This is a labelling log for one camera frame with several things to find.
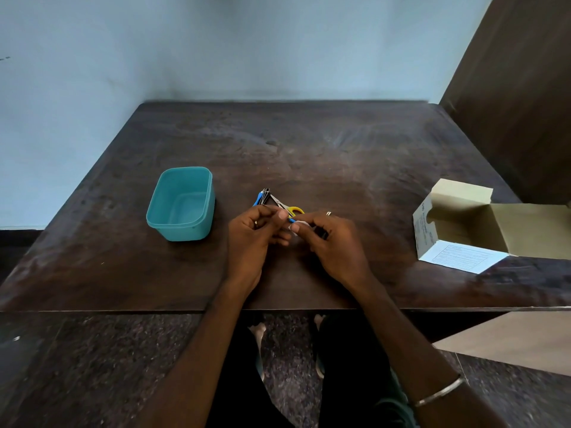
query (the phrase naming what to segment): yellow scissors handle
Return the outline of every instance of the yellow scissors handle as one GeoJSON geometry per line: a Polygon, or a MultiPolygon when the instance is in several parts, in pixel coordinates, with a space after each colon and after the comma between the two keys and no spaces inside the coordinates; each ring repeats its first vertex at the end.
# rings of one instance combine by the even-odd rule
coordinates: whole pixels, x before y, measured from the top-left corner
{"type": "Polygon", "coordinates": [[[295,213],[294,213],[294,212],[305,213],[303,210],[301,210],[301,208],[295,207],[295,206],[293,206],[293,207],[288,207],[288,208],[287,208],[287,211],[289,212],[289,215],[290,215],[290,216],[295,216],[295,213]]]}

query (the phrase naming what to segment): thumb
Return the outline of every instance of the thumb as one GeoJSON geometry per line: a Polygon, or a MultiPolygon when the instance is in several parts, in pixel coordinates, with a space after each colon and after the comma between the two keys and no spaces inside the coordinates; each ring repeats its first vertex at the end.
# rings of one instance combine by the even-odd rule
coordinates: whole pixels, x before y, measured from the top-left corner
{"type": "Polygon", "coordinates": [[[324,239],[315,234],[313,228],[311,228],[309,225],[306,225],[302,221],[297,221],[296,223],[291,224],[289,229],[296,233],[307,243],[309,243],[314,251],[317,251],[317,249],[323,247],[323,244],[327,243],[324,239]]]}
{"type": "Polygon", "coordinates": [[[269,222],[262,227],[264,237],[266,237],[267,240],[272,238],[273,235],[281,229],[288,217],[289,214],[286,210],[280,210],[275,213],[269,222]]]}

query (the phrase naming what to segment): cardboard box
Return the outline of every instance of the cardboard box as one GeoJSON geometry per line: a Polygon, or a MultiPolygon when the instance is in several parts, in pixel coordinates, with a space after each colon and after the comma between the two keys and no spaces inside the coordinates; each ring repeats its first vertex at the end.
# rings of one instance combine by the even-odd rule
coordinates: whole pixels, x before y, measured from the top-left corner
{"type": "Polygon", "coordinates": [[[571,259],[571,209],[491,198],[491,188],[440,179],[413,214],[418,259],[472,273],[510,255],[571,259]]]}

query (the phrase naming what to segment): light blue wall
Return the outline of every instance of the light blue wall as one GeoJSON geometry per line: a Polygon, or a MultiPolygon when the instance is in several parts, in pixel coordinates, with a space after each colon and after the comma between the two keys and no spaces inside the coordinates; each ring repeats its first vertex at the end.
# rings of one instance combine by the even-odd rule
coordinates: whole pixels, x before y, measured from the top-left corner
{"type": "Polygon", "coordinates": [[[45,226],[146,99],[438,102],[490,1],[0,0],[0,227],[45,226]]]}

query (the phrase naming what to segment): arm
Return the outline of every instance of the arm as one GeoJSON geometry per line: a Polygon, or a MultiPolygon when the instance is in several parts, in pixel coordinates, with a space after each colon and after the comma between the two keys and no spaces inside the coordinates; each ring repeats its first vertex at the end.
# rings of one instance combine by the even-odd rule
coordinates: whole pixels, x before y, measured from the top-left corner
{"type": "Polygon", "coordinates": [[[228,278],[218,289],[192,341],[139,416],[142,427],[206,424],[218,377],[242,305],[258,284],[268,244],[288,245],[280,230],[285,210],[256,206],[228,225],[228,278]],[[261,227],[254,229],[257,221],[261,227]]]}
{"type": "MultiPolygon", "coordinates": [[[[310,244],[325,270],[359,302],[411,402],[451,384],[458,374],[373,276],[354,223],[322,213],[297,215],[296,220],[320,226],[329,233],[323,240],[309,226],[291,225],[291,230],[310,244]]],[[[421,426],[426,427],[506,426],[465,383],[448,395],[415,408],[415,414],[421,426]]]]}

